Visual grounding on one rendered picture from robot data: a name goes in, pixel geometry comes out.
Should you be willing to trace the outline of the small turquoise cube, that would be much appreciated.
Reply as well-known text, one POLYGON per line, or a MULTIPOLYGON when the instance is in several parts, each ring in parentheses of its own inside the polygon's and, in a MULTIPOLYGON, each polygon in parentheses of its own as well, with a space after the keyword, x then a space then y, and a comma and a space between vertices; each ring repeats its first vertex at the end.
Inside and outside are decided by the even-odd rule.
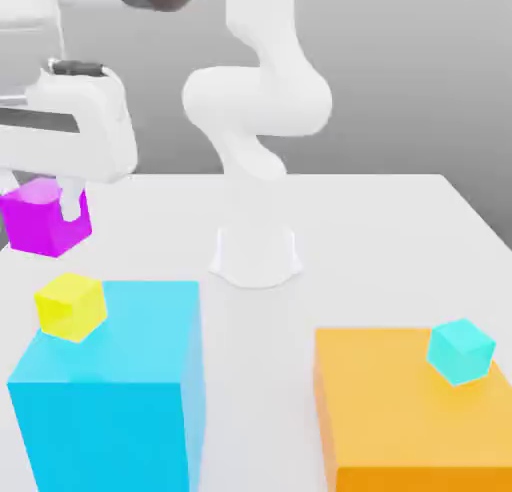
POLYGON ((443 323, 431 330, 427 362, 452 386, 485 377, 496 341, 468 319, 443 323))

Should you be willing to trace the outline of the small magenta cube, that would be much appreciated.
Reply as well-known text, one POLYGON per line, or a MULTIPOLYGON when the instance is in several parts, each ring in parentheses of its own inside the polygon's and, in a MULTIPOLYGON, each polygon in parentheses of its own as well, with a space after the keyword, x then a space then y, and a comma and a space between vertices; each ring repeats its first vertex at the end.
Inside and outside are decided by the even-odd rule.
POLYGON ((59 257, 92 234, 87 197, 82 191, 81 213, 63 219, 61 188, 53 178, 36 178, 0 196, 0 212, 12 249, 59 257))

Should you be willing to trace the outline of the small yellow cube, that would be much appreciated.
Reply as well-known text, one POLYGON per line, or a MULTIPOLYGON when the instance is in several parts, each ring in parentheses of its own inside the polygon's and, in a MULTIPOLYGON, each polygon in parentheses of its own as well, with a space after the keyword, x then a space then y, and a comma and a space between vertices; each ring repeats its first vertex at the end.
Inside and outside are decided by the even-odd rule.
POLYGON ((103 283, 64 273, 34 294, 41 331, 74 343, 82 342, 107 318, 103 283))

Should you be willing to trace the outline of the large orange box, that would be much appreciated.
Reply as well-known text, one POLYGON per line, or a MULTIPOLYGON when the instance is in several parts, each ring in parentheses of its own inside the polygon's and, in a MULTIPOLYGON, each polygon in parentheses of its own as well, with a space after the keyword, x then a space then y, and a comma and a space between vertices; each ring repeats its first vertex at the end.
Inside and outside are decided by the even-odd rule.
POLYGON ((512 492, 512 385, 451 386, 430 332, 320 328, 314 391, 328 492, 512 492))

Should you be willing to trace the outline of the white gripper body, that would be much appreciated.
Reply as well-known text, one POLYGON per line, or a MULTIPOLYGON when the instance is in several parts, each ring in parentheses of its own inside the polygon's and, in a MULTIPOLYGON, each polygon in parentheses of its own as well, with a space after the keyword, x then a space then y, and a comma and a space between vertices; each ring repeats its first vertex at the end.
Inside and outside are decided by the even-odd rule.
POLYGON ((0 104, 0 168, 109 183, 137 163, 125 89, 116 77, 43 71, 25 103, 0 104))

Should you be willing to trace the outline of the large cyan box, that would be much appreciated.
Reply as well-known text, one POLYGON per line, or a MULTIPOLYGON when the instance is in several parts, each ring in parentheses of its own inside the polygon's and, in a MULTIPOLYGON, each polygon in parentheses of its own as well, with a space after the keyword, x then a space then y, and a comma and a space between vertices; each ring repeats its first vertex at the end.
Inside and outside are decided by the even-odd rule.
POLYGON ((37 333, 7 387, 38 492, 198 492, 205 431, 195 281, 107 281, 84 341, 37 333))

